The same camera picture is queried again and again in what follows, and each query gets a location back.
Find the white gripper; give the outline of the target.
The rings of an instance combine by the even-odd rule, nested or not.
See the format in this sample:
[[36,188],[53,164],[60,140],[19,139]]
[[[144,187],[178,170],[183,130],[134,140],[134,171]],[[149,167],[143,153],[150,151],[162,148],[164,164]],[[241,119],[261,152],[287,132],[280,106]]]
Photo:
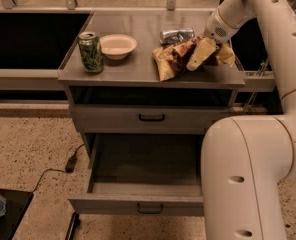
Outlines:
[[227,25],[220,17],[219,10],[216,9],[207,19],[204,28],[204,35],[206,37],[200,40],[194,49],[194,52],[186,65],[187,69],[189,71],[195,71],[216,51],[216,42],[225,43],[237,32],[238,28],[233,28]]

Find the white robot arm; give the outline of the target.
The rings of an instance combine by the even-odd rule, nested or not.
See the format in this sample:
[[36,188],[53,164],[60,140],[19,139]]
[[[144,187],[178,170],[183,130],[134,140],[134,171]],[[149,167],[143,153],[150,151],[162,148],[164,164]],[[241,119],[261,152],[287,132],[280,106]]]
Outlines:
[[207,240],[287,240],[278,183],[296,177],[296,14],[287,0],[225,0],[206,28],[257,19],[283,112],[228,117],[207,131],[201,180]]

